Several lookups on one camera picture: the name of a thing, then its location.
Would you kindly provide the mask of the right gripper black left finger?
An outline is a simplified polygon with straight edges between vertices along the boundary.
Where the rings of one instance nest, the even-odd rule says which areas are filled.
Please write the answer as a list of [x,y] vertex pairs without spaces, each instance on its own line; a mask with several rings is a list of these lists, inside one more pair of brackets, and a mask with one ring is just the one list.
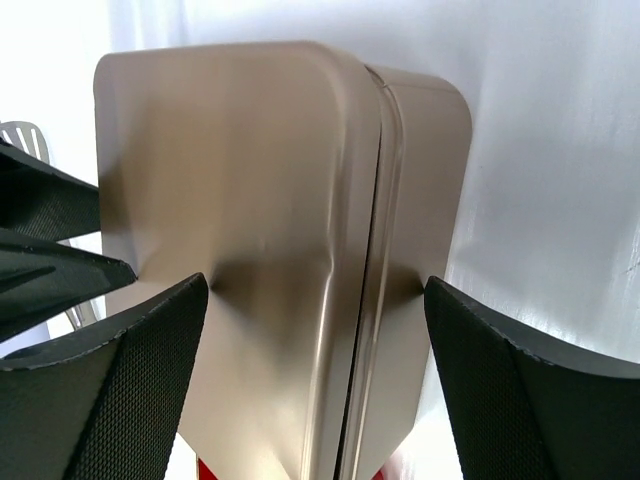
[[207,302],[196,273],[2,359],[2,478],[164,478]]

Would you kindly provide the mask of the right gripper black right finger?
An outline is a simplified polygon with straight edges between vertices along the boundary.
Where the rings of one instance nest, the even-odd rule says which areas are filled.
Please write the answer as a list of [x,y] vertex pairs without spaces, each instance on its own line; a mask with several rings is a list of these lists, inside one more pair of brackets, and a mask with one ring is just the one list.
[[638,364],[555,338],[435,276],[424,309],[464,478],[638,478]]

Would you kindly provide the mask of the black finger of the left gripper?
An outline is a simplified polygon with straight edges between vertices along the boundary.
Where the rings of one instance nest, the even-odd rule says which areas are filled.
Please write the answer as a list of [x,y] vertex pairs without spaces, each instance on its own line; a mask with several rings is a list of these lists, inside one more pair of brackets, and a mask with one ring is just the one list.
[[1,227],[43,240],[98,232],[98,188],[3,141]]
[[1,231],[1,340],[136,281],[122,260]]

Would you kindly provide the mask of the metal serving tongs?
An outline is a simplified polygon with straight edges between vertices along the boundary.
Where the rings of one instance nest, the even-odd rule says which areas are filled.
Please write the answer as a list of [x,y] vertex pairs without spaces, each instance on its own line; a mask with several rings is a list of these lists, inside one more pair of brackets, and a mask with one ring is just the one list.
[[[41,162],[50,164],[49,150],[41,129],[27,121],[2,121],[1,136],[7,142]],[[65,311],[73,330],[79,330],[98,321],[104,312],[104,301],[93,299]]]

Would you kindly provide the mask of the gold tin lid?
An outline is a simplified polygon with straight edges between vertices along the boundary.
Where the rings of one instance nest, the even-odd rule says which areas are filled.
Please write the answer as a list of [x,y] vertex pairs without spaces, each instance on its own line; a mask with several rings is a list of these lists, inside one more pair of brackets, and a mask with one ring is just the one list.
[[120,310],[200,272],[179,432],[220,479],[330,479],[349,386],[381,118],[353,55],[313,42],[104,56],[104,251]]

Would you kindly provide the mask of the gold square tin box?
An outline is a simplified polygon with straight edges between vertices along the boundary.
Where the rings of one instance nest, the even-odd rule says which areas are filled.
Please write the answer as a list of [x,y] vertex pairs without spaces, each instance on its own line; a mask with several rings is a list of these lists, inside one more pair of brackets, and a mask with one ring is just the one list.
[[449,82],[370,73],[382,127],[338,479],[375,477],[415,424],[430,352],[423,290],[446,271],[472,139],[469,107]]

